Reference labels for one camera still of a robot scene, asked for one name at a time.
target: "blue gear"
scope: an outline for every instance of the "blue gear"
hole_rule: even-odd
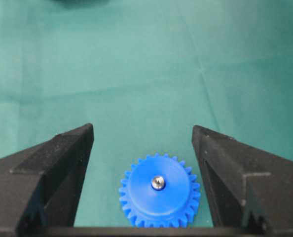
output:
[[[200,185],[191,167],[167,154],[147,156],[131,165],[121,180],[119,201],[126,217],[136,227],[186,227],[198,211]],[[165,180],[162,190],[152,188],[153,177]]]

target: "metal pin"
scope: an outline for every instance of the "metal pin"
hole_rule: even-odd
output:
[[[157,175],[152,179],[152,187],[159,191],[165,187],[165,180],[162,176]]]

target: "black object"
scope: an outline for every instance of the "black object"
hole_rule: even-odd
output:
[[[0,237],[293,236],[293,162],[195,126],[214,228],[73,228],[94,141],[87,124],[0,159]]]
[[[87,124],[0,159],[0,236],[72,226],[94,141]]]

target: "green cloth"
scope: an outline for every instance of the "green cloth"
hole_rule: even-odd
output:
[[[199,175],[195,124],[293,160],[293,0],[0,0],[0,157],[87,122],[77,226],[129,226],[119,181],[147,154]]]

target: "plastic gear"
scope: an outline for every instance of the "plastic gear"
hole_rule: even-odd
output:
[[[147,156],[131,165],[121,180],[119,201],[126,217],[136,227],[186,227],[198,211],[200,192],[191,167],[168,154]],[[165,179],[162,190],[152,188],[153,177]]]

